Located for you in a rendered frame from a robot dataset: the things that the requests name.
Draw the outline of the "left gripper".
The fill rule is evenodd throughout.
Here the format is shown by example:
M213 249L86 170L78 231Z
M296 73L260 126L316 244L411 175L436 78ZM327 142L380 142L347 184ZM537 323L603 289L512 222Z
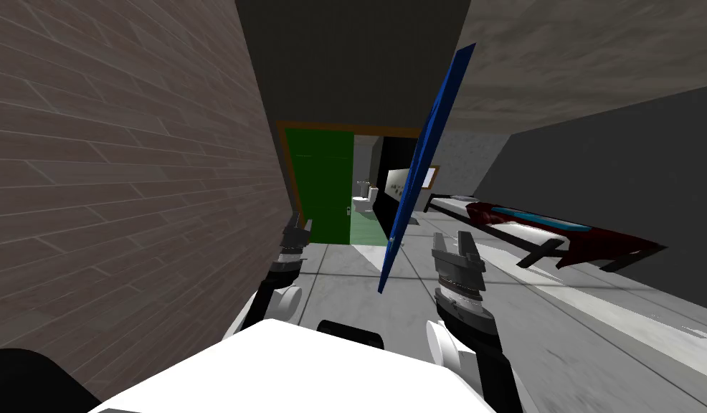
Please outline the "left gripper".
M307 219L304 228L300 228L300 213L293 212L288 224L283 230L280 246L280 258L300 258L303 248L308 245L313 219Z

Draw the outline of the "green door leaf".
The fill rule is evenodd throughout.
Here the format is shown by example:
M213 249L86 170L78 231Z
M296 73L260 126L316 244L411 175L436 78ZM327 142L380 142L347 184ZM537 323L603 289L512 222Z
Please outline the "green door leaf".
M354 134L287 128L303 216L313 220L310 241L350 243Z

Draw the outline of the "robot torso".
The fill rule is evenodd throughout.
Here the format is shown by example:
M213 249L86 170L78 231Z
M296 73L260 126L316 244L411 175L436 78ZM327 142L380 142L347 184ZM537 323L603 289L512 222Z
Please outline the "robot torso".
M90 413L495 413L442 366L264 320Z

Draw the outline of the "white toilet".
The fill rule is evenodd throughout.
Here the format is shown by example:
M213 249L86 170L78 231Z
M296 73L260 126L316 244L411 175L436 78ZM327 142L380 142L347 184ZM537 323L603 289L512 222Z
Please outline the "white toilet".
M357 184L361 187L361 195L352 199L354 211L360 214L373 212L379 188L368 181L358 181Z

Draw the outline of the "bed with dark red blanket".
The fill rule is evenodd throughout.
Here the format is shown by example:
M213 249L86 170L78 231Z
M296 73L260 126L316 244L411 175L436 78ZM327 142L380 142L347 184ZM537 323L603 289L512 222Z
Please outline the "bed with dark red blanket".
M423 211L434 209L471 227L527 250L518 266L528 268L544 257L557 257L557 268L597 260L616 272L665 249L628 234L478 201L466 196L432 194Z

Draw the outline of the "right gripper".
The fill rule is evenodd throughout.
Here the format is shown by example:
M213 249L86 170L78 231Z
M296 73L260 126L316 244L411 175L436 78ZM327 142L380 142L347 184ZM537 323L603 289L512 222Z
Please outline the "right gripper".
M461 285L483 285L484 262L470 232L459 231L458 255L447 251L443 234L433 234L432 256L439 276Z

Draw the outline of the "blue door leaf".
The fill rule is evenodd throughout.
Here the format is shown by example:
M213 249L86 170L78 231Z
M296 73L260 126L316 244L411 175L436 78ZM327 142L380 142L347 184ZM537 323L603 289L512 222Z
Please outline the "blue door leaf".
M417 145L409 167L405 194L399 202L390 237L404 236L409 219L412 217L414 205L419 197L424 177L431 166L432 158L450 116L456 95L473 55L476 43L472 43L456 51L445 79L435 98L434 104L422 127ZM387 250L384 255L377 292L382 294L399 250Z

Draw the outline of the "brown framed wall picture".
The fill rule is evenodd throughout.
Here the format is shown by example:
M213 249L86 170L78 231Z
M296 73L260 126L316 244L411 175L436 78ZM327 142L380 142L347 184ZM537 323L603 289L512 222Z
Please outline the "brown framed wall picture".
M439 166L431 166L428 168L427 174L425 175L422 183L422 190L431 189L432 182L434 181L438 171ZM396 201L401 201L405 194L405 186L408 175L408 168L389 170L386 178L386 186L384 187L384 193L388 194Z

